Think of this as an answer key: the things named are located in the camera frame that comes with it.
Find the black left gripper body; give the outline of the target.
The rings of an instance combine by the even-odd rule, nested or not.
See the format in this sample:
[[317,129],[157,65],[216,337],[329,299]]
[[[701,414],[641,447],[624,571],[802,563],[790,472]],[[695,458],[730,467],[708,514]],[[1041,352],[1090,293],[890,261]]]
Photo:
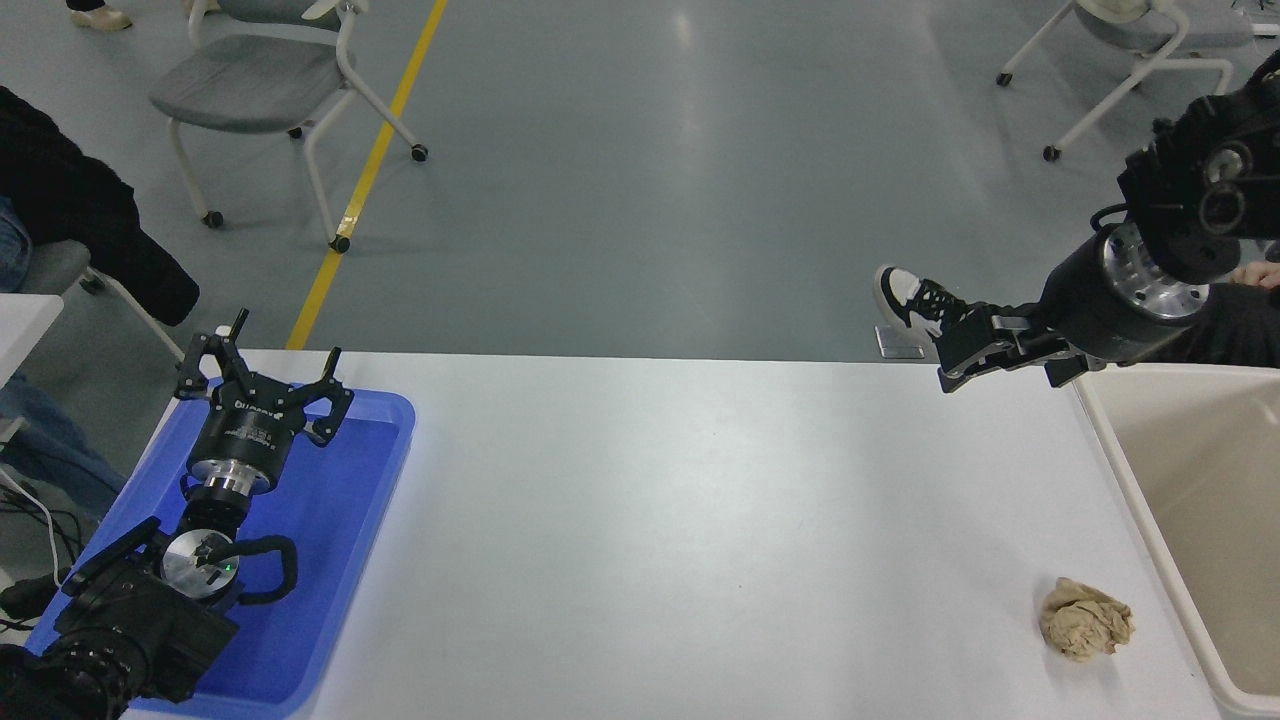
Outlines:
[[257,378],[252,391],[225,380],[209,398],[210,413],[193,446],[193,465],[239,461],[261,473],[280,473],[306,418],[285,396],[293,386]]

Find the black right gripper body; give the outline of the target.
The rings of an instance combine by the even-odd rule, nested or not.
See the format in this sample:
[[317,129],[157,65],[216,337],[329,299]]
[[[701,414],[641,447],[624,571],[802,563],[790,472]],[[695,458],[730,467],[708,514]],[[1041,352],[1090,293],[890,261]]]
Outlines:
[[1189,329],[1206,305],[1206,286],[1158,266],[1138,234],[1097,234],[1048,275],[1042,322],[1100,360],[1128,363]]

